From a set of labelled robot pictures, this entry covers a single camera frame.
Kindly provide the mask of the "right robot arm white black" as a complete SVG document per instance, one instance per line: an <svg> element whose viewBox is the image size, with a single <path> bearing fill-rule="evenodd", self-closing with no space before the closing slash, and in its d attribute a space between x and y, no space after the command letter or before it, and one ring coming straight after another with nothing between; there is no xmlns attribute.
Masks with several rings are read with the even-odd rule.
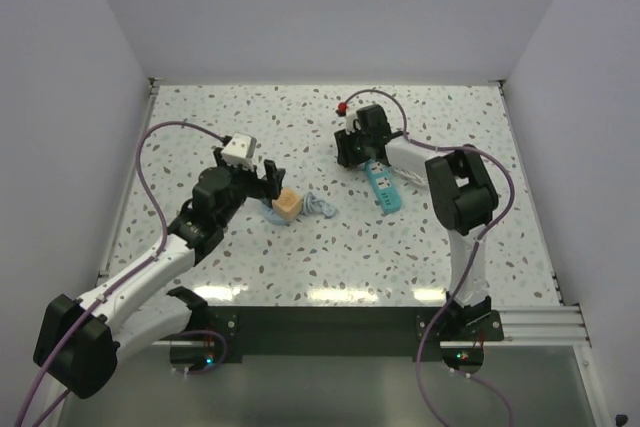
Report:
<svg viewBox="0 0 640 427"><path fill-rule="evenodd" d="M382 106L355 109L342 102L336 113L344 128L335 132L337 162L345 168L363 166L377 189L381 206L397 211L392 171L413 174L426 182L431 205L447 231L451 248L451 280L444 312L434 326L459 340L469 339L491 312L486 279L486 247L479 234L493 220L498 195L477 152L469 146L449 153L430 153L394 132Z"/></svg>

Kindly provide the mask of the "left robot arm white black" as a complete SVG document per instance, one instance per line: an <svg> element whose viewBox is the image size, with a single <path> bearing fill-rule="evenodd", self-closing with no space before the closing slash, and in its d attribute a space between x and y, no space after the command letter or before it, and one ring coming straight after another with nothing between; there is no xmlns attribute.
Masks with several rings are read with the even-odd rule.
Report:
<svg viewBox="0 0 640 427"><path fill-rule="evenodd" d="M47 306L33 361L72 393L86 399L106 385L118 366L117 340L125 322L175 277L196 266L223 240L224 230L247 199L279 198L286 171L265 160L259 176L250 159L214 151L216 164L201 172L177 217L137 263L72 299Z"/></svg>

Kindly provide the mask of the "beige cube socket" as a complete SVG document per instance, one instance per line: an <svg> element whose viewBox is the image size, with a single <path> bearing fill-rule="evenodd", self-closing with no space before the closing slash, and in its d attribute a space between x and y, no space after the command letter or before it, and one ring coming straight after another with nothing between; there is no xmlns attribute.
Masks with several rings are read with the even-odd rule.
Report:
<svg viewBox="0 0 640 427"><path fill-rule="evenodd" d="M303 199L290 188L283 188L272 202L272 210L284 222L293 221L303 210Z"/></svg>

